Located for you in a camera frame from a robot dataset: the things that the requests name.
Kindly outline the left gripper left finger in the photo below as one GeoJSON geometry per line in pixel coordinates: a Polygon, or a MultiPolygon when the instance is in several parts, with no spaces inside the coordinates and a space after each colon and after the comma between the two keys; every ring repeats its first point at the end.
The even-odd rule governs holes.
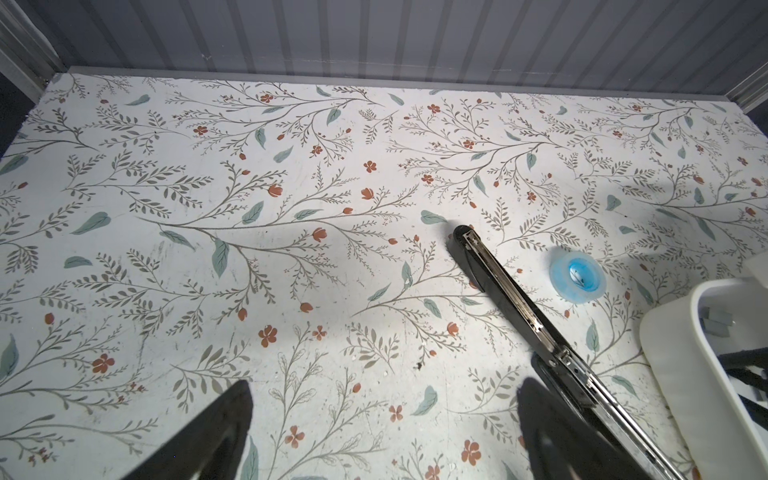
{"type": "Polygon", "coordinates": [[[126,477],[233,479],[252,421],[249,384],[239,380],[126,477]]]}

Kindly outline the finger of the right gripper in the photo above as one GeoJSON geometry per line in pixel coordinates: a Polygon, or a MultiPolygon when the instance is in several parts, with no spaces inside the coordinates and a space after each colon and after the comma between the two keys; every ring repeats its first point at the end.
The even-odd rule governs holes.
{"type": "MultiPolygon", "coordinates": [[[[751,367],[767,369],[767,348],[741,350],[718,356],[718,361],[729,377],[767,393],[767,379],[751,370],[751,367]]],[[[762,429],[767,429],[767,408],[756,401],[739,395],[751,420],[762,429]]]]}

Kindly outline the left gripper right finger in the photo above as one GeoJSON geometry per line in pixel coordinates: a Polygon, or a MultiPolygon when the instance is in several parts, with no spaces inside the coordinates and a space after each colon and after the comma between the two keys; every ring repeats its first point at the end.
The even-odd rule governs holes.
{"type": "Polygon", "coordinates": [[[543,384],[523,381],[520,428],[536,479],[647,479],[626,453],[608,443],[543,384]]]}

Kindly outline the black stapler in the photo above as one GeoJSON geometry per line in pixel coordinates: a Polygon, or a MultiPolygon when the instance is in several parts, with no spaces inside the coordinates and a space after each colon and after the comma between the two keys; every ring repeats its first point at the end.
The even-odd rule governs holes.
{"type": "Polygon", "coordinates": [[[449,251],[471,282],[492,300],[533,348],[534,369],[550,391],[561,399],[568,413],[586,422],[600,439],[628,454],[652,478],[683,477],[507,273],[474,229],[457,226],[449,251]]]}

